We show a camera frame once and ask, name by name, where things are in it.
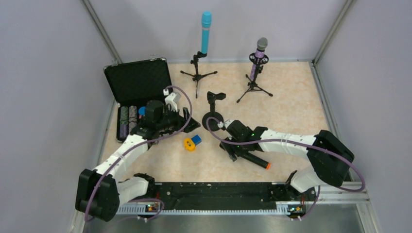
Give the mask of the black orange-tipped microphone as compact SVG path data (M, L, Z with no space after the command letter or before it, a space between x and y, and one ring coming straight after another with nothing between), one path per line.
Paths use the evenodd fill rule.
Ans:
M270 168L270 163L253 155L250 151L247 149L243 149L241 146L238 146L239 151L237 152L238 159L243 158L244 160L247 160L257 166L260 166L264 169L269 169Z

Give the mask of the black round-base microphone stand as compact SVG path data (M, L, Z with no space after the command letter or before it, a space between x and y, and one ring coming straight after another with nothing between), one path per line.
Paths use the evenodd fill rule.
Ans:
M216 102L217 100L224 100L225 98L226 98L226 94L223 93L223 92L218 93L218 94L215 94L215 93L212 93L212 92L208 91L208 93L207 93L207 101L208 101L208 103L209 103L209 106L210 106L209 109L210 109L210 110L209 110L209 112L207 112L207 113L203 116L203 118L202 118L202 126L203 126L205 129L207 129L206 121L207 121L207 119L208 119L209 117L214 117L214 118L217 119L217 121L210 120L210 121L208 122L208 125L209 125L210 130L213 131L213 132L215 132L215 131L218 131L218 130L220 129L219 126L218 126L218 124L219 124L220 122L223 122L223 116L222 116L220 113L216 112L216 103L215 103L215 102Z

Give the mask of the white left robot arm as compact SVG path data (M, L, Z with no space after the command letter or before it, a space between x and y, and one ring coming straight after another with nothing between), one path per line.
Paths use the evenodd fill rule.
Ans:
M176 102L151 100L122 145L94 169L84 169L78 180L75 209L103 221L110 221L123 204L147 194L153 177L138 173L120 179L135 160L159 140L180 132L190 133L201 124L192 118L188 108L180 115Z

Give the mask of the purple glitter microphone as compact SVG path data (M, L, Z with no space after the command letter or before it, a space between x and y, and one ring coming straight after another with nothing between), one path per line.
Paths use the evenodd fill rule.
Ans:
M265 55L265 50L267 46L268 46L268 39L266 37L261 37L257 41L257 49L255 53L252 53L249 56L249 60L253 63L251 74L249 75L249 78L251 81L255 80L260 70L260 67L269 62L268 56Z

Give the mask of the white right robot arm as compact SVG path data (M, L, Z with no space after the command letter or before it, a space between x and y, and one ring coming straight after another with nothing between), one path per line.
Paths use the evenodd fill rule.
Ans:
M252 130L239 120L227 120L218 125L228 133L221 147L232 157L250 156L251 162L263 167L267 167L267 163L252 155L253 151L280 152L309 161L308 167L293 172L287 182L299 193L322 184L340 187L354 160L349 148L327 130L315 135L297 135L261 126Z

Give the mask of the black tripod microphone stand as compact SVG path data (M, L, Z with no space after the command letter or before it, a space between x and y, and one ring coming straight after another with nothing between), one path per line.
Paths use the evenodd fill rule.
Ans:
M209 75L214 75L214 74L217 74L218 72L217 71L213 71L213 72L210 72L210 73L206 73L206 74L200 74L199 73L199 59L200 58L205 58L205 57L207 57L207 54L206 53L202 53L201 51L198 51L196 54L194 54L193 55L193 59L190 61L190 64L191 65L194 65L194 69L195 69L195 73L194 74L190 74L190 73L187 73L187 72L184 72L184 71L180 71L180 73L182 73L182 74L185 74L185 75L189 75L189 76L191 76L192 77L192 80L194 81L194 82L196 82L196 89L195 89L195 98L197 99L198 98L198 83L199 83L199 81L201 80L201 79L203 79L204 77L207 77L207 76L209 76Z

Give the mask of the black shock-mount tripod stand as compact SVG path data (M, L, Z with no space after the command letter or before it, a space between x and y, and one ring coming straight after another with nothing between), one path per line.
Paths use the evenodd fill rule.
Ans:
M264 90L263 88L261 88L256 82L257 78L258 78L258 75L262 73L263 66L264 65L262 65L260 67L260 70L259 70L259 72L258 72L258 74L257 74L254 81L250 80L249 75L247 75L247 74L245 75L245 77L248 79L248 89L242 94L242 96L236 101L236 103L239 103L241 101L241 99L245 96L245 94L248 93L248 92L262 91L262 92L266 93L267 95L269 95L270 97L273 97L272 93L270 93L270 92Z

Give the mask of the teal blue microphone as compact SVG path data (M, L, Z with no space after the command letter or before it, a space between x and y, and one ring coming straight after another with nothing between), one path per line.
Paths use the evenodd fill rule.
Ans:
M204 11L201 18L202 25L202 43L201 43L201 53L208 53L208 44L209 44L209 33L210 26L212 23L212 13L210 11Z

